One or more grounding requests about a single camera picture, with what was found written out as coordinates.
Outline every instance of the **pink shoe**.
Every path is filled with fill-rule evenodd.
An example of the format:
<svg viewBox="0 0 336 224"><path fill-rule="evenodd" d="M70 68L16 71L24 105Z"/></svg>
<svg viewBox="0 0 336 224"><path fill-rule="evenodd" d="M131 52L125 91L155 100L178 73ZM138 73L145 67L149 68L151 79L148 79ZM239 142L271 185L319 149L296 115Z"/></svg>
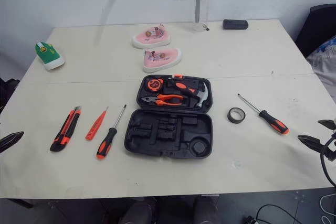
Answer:
<svg viewBox="0 0 336 224"><path fill-rule="evenodd" d="M145 51L143 59L143 71L152 73L161 69L170 68L179 63L182 58L178 48L163 49L157 51Z"/></svg>
<svg viewBox="0 0 336 224"><path fill-rule="evenodd" d="M147 31L135 35L132 38L135 47L149 49L153 47L161 47L170 43L170 35L160 24L158 27L151 27Z"/></svg>

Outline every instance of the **water bottle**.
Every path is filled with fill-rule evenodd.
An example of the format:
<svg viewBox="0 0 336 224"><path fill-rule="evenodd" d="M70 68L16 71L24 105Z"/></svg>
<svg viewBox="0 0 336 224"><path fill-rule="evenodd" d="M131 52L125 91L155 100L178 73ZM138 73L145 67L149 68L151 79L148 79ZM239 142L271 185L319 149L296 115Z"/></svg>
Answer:
<svg viewBox="0 0 336 224"><path fill-rule="evenodd" d="M195 0L195 23L194 30L204 31L208 28L209 0Z"/></svg>

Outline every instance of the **orange pliers handle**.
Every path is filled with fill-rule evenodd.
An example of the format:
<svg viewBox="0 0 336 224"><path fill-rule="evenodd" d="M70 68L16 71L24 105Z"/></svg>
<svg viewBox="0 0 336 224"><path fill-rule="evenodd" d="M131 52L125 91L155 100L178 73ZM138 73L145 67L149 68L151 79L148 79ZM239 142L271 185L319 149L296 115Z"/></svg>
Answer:
<svg viewBox="0 0 336 224"><path fill-rule="evenodd" d="M181 103L168 103L165 102L165 100L169 100L172 98L178 98L180 100L183 100L183 96L178 94L159 94L156 98L157 98L155 102L156 105L181 105Z"/></svg>

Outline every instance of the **black tape roll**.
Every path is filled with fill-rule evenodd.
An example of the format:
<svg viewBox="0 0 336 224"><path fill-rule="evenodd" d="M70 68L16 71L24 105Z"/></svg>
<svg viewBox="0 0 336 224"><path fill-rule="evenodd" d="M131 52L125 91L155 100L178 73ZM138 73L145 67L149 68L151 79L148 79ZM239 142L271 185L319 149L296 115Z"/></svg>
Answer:
<svg viewBox="0 0 336 224"><path fill-rule="evenodd" d="M233 116L233 113L238 114L239 118ZM241 108L231 108L227 113L227 118L232 123L241 123L245 119L245 112Z"/></svg>

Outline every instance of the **floor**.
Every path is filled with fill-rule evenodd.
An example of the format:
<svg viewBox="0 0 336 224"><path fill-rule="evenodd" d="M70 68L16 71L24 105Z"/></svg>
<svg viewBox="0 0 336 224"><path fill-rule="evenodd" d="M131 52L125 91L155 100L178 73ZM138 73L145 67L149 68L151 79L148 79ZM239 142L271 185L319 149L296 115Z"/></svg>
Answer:
<svg viewBox="0 0 336 224"><path fill-rule="evenodd" d="M286 209L303 224L317 224L322 223L321 216L323 215L320 209L320 198L331 193L336 193L336 190L334 188L323 188L266 193L222 194L219 198L216 198L216 205L222 224L243 224L245 217L249 215L255 217L257 210L264 204L274 204ZM182 199L191 207L195 197L195 195L178 196L179 199ZM34 208L27 209L8 199L0 199L0 223L101 223L106 211L110 213L110 216L117 219L136 200L141 199L26 200L34 204ZM324 208L330 212L335 212L335 203L336 196L323 200ZM332 216L328 217L331 223L334 223ZM291 217L275 207L263 208L260 211L259 218L272 224L294 223Z"/></svg>

